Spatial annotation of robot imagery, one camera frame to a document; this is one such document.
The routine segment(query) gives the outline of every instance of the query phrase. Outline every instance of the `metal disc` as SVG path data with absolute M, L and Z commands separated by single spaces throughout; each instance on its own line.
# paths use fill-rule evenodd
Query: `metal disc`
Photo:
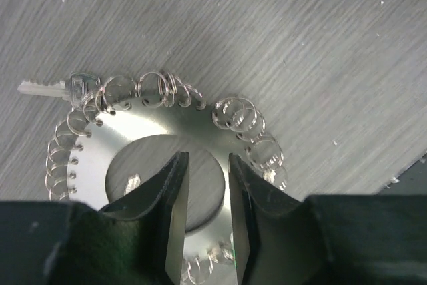
M 187 137 L 205 148 L 220 165 L 224 180 L 224 198 L 216 215 L 198 229 L 185 235 L 184 256 L 207 257 L 207 252 L 218 242 L 227 242 L 232 232 L 230 190 L 228 186 L 228 156 L 230 153 L 245 157 L 246 143 L 236 138 L 236 133 L 217 128 L 212 122 L 213 106 L 197 110 L 197 102 L 188 108 L 175 104 L 173 107 L 149 108 L 143 98 L 133 98 L 118 105 L 131 104 L 130 110 L 117 108 L 115 115 L 101 113 L 97 118 L 101 127 L 90 123 L 85 130 L 91 137 L 79 137 L 76 144 L 83 150 L 73 150 L 70 159 L 78 164 L 69 165 L 67 171 L 75 178 L 68 179 L 69 187 L 75 187 L 71 200 L 90 205 L 96 210 L 109 203 L 105 189 L 108 168 L 114 157 L 133 141 L 155 135 Z

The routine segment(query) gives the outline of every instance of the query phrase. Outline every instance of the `silver key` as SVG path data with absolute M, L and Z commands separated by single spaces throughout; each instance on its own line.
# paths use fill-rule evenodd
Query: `silver key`
M 19 85 L 18 91 L 25 95 L 59 97 L 70 101 L 73 107 L 77 107 L 88 93 L 98 90 L 99 86 L 101 86 L 99 77 L 87 73 L 74 73 L 69 80 L 51 85 L 23 81 Z

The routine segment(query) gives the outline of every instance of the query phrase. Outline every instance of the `wooden surface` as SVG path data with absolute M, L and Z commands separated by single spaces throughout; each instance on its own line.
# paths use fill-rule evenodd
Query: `wooden surface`
M 0 198 L 46 199 L 46 143 L 69 104 L 25 97 L 23 79 L 102 78 L 166 67 L 209 102 L 250 98 L 286 156 L 288 193 L 378 191 L 427 146 L 427 0 L 0 0 Z M 191 154 L 189 218 L 221 194 L 207 153 L 172 137 L 129 146 L 112 198 L 135 172 Z M 222 284 L 233 284 L 225 268 Z

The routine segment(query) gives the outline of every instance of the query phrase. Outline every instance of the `key head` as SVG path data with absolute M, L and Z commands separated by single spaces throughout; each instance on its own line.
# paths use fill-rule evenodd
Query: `key head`
M 88 73 L 72 74 L 69 80 L 69 92 L 73 107 L 78 107 L 88 93 L 97 91 L 100 86 L 101 79 L 98 76 Z

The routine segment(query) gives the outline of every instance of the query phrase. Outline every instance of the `hole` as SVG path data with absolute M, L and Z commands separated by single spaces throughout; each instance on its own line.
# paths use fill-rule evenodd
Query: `hole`
M 129 177 L 139 174 L 143 184 L 158 173 L 178 151 L 190 154 L 186 230 L 189 232 L 211 220 L 222 203 L 224 175 L 207 150 L 183 137 L 148 137 L 134 141 L 117 153 L 105 179 L 105 189 L 110 202 L 123 196 Z

